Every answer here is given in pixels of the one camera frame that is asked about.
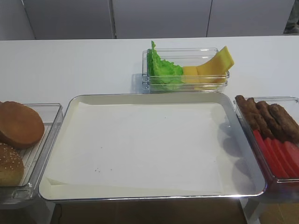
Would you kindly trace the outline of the bent yellow cheese slice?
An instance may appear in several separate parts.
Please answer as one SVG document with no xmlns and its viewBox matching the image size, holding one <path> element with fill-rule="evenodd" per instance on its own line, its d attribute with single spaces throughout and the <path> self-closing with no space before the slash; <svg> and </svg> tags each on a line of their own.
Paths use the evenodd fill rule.
<svg viewBox="0 0 299 224">
<path fill-rule="evenodd" d="M 208 62 L 197 66 L 200 84 L 223 84 L 227 81 L 227 72 L 234 65 L 234 60 L 227 48 L 223 47 Z"/>
</svg>

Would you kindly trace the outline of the white parchment paper sheet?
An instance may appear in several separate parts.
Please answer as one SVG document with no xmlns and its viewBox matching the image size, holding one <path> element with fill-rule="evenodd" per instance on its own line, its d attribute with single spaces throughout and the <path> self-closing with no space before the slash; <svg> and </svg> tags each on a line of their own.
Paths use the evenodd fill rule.
<svg viewBox="0 0 299 224">
<path fill-rule="evenodd" d="M 218 103 L 70 110 L 46 176 L 64 184 L 221 193 Z"/>
</svg>

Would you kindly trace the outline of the clear bin with greens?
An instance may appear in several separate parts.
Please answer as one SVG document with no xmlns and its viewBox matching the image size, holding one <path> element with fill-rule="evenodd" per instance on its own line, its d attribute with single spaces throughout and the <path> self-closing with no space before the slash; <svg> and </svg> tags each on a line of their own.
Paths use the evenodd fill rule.
<svg viewBox="0 0 299 224">
<path fill-rule="evenodd" d="M 229 72 L 220 75 L 198 76 L 193 68 L 210 61 L 217 48 L 157 49 L 161 60 L 180 66 L 187 75 L 154 76 L 150 64 L 151 49 L 142 53 L 142 87 L 149 93 L 156 92 L 222 92 L 228 85 Z"/>
</svg>

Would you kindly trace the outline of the brown meat patty leftmost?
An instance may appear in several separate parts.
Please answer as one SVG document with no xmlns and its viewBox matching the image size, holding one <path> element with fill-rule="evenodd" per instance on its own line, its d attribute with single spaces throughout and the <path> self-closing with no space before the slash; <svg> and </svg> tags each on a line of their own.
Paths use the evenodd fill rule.
<svg viewBox="0 0 299 224">
<path fill-rule="evenodd" d="M 240 109 L 240 111 L 242 112 L 244 118 L 246 119 L 247 123 L 249 124 L 249 126 L 251 127 L 252 131 L 254 130 L 260 130 L 260 127 L 258 125 L 258 123 L 256 122 L 253 113 L 251 112 L 249 105 L 247 103 L 247 101 L 245 100 L 245 98 L 242 95 L 237 95 L 235 97 L 236 103 Z"/>
</svg>

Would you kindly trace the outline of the clear bin with patties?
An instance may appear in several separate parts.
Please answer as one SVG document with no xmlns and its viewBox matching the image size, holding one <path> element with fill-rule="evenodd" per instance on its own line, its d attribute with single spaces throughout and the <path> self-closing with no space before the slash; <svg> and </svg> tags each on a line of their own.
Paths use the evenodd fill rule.
<svg viewBox="0 0 299 224">
<path fill-rule="evenodd" d="M 253 98 L 253 99 L 254 99 L 255 103 L 257 103 L 259 101 L 262 101 L 262 100 L 259 100 L 257 98 Z M 272 101 L 272 99 L 268 98 L 267 100 L 264 100 L 264 101 L 270 106 L 271 105 L 270 101 Z M 273 175 L 273 173 L 271 172 L 271 169 L 269 168 L 268 163 L 267 163 L 266 159 L 264 158 L 263 153 L 261 152 L 261 149 L 260 149 L 260 147 L 259 147 L 259 145 L 258 145 L 258 143 L 257 143 L 257 141 L 254 137 L 253 131 L 252 131 L 251 127 L 249 126 L 249 124 L 247 123 L 246 119 L 244 118 L 242 112 L 240 111 L 240 109 L 239 109 L 239 107 L 236 103 L 236 100 L 234 101 L 234 103 L 235 103 L 235 106 L 236 106 L 239 121 L 242 125 L 242 128 L 243 128 L 250 144 L 251 144 L 252 150 L 253 150 L 255 156 L 257 157 L 257 160 L 260 164 L 260 168 L 264 172 L 267 180 L 269 180 L 271 182 L 287 182 L 291 186 L 296 185 L 296 183 L 299 181 L 299 179 L 278 179 Z"/>
</svg>

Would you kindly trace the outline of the clear bin with buns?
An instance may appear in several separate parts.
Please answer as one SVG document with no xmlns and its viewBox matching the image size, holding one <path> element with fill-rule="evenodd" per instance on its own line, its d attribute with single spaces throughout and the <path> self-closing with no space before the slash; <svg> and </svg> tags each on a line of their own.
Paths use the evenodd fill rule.
<svg viewBox="0 0 299 224">
<path fill-rule="evenodd" d="M 19 151 L 24 164 L 24 175 L 18 186 L 0 188 L 0 205 L 4 208 L 23 207 L 39 197 L 39 183 L 64 119 L 63 107 L 59 103 L 26 104 L 26 106 L 39 113 L 45 130 L 38 143 Z"/>
</svg>

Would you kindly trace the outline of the plain brown bun half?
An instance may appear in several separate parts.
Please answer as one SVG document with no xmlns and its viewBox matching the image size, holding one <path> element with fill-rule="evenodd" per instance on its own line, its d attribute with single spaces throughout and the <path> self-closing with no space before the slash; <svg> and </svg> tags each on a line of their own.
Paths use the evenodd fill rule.
<svg viewBox="0 0 299 224">
<path fill-rule="evenodd" d="M 0 141 L 17 149 L 34 146 L 44 134 L 40 115 L 23 104 L 6 101 L 0 104 Z"/>
</svg>

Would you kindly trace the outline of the red tomato slice rightmost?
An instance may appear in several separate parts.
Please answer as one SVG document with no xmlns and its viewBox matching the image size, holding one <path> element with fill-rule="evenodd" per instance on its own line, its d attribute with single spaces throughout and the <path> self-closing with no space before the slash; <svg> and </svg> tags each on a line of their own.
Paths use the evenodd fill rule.
<svg viewBox="0 0 299 224">
<path fill-rule="evenodd" d="M 298 173 L 299 172 L 299 147 L 289 141 L 286 141 L 284 143 L 284 147 L 285 147 L 285 155 L 289 164 L 294 169 L 294 171 Z"/>
</svg>

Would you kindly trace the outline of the brown meat patty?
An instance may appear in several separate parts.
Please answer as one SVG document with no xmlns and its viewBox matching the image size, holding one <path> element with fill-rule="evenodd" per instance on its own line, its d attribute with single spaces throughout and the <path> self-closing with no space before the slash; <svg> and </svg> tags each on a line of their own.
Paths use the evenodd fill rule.
<svg viewBox="0 0 299 224">
<path fill-rule="evenodd" d="M 266 138 L 274 139 L 274 135 L 272 134 L 271 130 L 268 128 L 266 121 L 264 120 L 263 116 L 257 109 L 254 99 L 248 98 L 246 101 L 247 101 L 247 104 L 248 104 L 248 107 L 250 109 L 252 116 L 254 117 L 255 121 L 257 122 L 257 124 L 259 126 L 259 131 L 260 131 L 263 139 L 266 139 Z"/>
<path fill-rule="evenodd" d="M 265 101 L 259 101 L 256 103 L 256 107 L 262 115 L 263 119 L 267 123 L 268 128 L 271 130 L 273 137 L 281 142 L 291 141 L 291 138 L 283 131 L 282 127 L 278 122 L 273 118 L 269 112 L 269 105 Z"/>
<path fill-rule="evenodd" d="M 284 133 L 290 137 L 293 143 L 299 143 L 299 125 L 292 116 L 279 104 L 271 104 L 269 111 L 278 122 Z"/>
<path fill-rule="evenodd" d="M 240 109 L 240 111 L 242 112 L 244 118 L 246 119 L 247 123 L 249 124 L 249 126 L 251 127 L 252 131 L 254 130 L 260 130 L 260 127 L 258 125 L 258 123 L 256 122 L 253 113 L 251 112 L 249 105 L 247 103 L 247 101 L 245 100 L 245 98 L 242 95 L 237 95 L 235 97 L 236 103 Z"/>
</svg>

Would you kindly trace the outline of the red tomato slice leftmost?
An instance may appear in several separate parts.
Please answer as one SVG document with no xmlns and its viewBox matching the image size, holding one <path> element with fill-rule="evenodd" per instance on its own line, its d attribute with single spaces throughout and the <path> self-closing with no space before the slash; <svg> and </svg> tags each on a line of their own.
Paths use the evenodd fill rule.
<svg viewBox="0 0 299 224">
<path fill-rule="evenodd" d="M 254 134 L 254 137 L 255 137 L 255 139 L 256 139 L 256 141 L 257 141 L 257 143 L 258 143 L 258 145 L 261 149 L 261 152 L 263 153 L 264 158 L 266 159 L 266 161 L 268 163 L 269 168 L 271 169 L 271 172 L 276 177 L 278 170 L 277 170 L 277 167 L 276 167 L 276 165 L 275 165 L 275 163 L 274 163 L 274 161 L 273 161 L 273 159 L 272 159 L 272 157 L 271 157 L 271 155 L 270 155 L 270 153 L 269 153 L 269 151 L 268 151 L 268 149 L 267 149 L 267 147 L 264 143 L 265 139 L 262 138 L 262 136 L 261 136 L 261 134 L 258 130 L 254 130 L 253 134 Z"/>
</svg>

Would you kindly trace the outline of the green lettuce leaf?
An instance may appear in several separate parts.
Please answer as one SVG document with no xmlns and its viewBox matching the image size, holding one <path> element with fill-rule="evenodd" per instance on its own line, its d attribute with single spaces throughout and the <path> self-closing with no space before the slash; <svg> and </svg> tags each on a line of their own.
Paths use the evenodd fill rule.
<svg viewBox="0 0 299 224">
<path fill-rule="evenodd" d="M 181 78 L 183 68 L 175 65 L 174 62 L 162 60 L 155 46 L 154 41 L 151 41 L 151 49 L 147 53 L 150 84 L 155 90 L 159 91 L 178 89 L 183 83 Z"/>
</svg>

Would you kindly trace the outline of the brown meat patty rightmost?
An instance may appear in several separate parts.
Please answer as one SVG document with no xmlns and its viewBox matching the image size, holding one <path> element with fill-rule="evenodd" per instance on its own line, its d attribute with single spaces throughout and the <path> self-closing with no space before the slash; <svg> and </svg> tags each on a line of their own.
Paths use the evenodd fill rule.
<svg viewBox="0 0 299 224">
<path fill-rule="evenodd" d="M 271 104 L 269 111 L 278 122 L 284 133 L 290 137 L 293 143 L 299 143 L 299 125 L 292 116 L 279 104 Z"/>
</svg>

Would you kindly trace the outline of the red tomato slice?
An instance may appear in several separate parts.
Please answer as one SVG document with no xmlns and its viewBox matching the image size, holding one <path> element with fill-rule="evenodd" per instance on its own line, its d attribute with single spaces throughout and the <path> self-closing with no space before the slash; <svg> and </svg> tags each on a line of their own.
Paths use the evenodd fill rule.
<svg viewBox="0 0 299 224">
<path fill-rule="evenodd" d="M 289 141 L 286 141 L 284 143 L 284 147 L 285 147 L 285 155 L 289 164 L 294 169 L 294 171 L 298 173 L 299 172 L 299 147 Z"/>
<path fill-rule="evenodd" d="M 266 159 L 266 161 L 268 163 L 269 168 L 271 169 L 271 172 L 276 177 L 278 170 L 277 170 L 277 167 L 276 167 L 276 165 L 275 165 L 275 163 L 274 163 L 274 161 L 273 161 L 273 159 L 272 159 L 272 157 L 271 157 L 271 155 L 270 155 L 270 153 L 269 153 L 269 151 L 268 151 L 268 149 L 267 149 L 267 147 L 264 143 L 265 139 L 262 138 L 262 136 L 261 136 L 261 134 L 258 130 L 254 130 L 253 134 L 254 134 L 254 137 L 255 137 L 255 139 L 256 139 L 256 141 L 257 141 L 257 143 L 258 143 L 258 145 L 261 149 L 261 152 L 263 153 L 264 158 Z"/>
<path fill-rule="evenodd" d="M 282 168 L 290 179 L 299 178 L 299 148 L 293 143 L 286 141 L 281 143 L 277 139 L 272 140 L 274 152 Z"/>
<path fill-rule="evenodd" d="M 282 154 L 281 143 L 277 139 L 266 138 L 264 143 L 277 167 L 276 177 L 279 179 L 291 179 L 296 177 L 295 171 L 288 164 L 285 156 Z"/>
</svg>

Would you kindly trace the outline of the flat yellow cheese slice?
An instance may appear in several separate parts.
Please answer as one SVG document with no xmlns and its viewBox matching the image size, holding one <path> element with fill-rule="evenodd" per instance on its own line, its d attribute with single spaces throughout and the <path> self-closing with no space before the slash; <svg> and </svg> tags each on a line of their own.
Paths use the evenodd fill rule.
<svg viewBox="0 0 299 224">
<path fill-rule="evenodd" d="M 199 83 L 199 76 L 197 73 L 196 66 L 184 66 L 183 67 L 183 76 L 182 82 L 184 88 L 187 90 L 196 90 L 196 85 Z"/>
</svg>

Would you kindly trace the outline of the sesame bun top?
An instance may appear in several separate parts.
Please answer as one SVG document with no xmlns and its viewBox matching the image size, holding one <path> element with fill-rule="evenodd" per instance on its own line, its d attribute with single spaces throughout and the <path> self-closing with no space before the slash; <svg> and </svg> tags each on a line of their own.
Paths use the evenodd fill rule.
<svg viewBox="0 0 299 224">
<path fill-rule="evenodd" d="M 0 186 L 18 186 L 24 174 L 24 165 L 18 152 L 11 146 L 0 143 Z"/>
</svg>

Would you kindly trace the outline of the silver metal tray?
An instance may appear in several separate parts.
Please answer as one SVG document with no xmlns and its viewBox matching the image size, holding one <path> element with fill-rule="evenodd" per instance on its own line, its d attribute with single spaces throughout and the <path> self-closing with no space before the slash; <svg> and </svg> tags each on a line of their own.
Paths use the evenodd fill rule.
<svg viewBox="0 0 299 224">
<path fill-rule="evenodd" d="M 253 154 L 251 146 L 238 120 L 235 109 L 228 96 L 222 93 L 165 93 L 165 94 L 116 94 L 81 95 L 73 98 L 68 105 L 61 128 L 69 111 L 79 103 L 89 105 L 170 105 L 218 103 L 226 118 L 219 130 L 225 138 L 219 139 L 221 149 L 217 155 L 221 193 L 196 192 L 183 190 L 142 189 L 86 184 L 64 184 L 46 176 L 45 172 L 39 185 L 40 195 L 51 201 L 73 200 L 130 200 L 191 197 L 248 197 L 261 195 L 266 181 Z"/>
</svg>

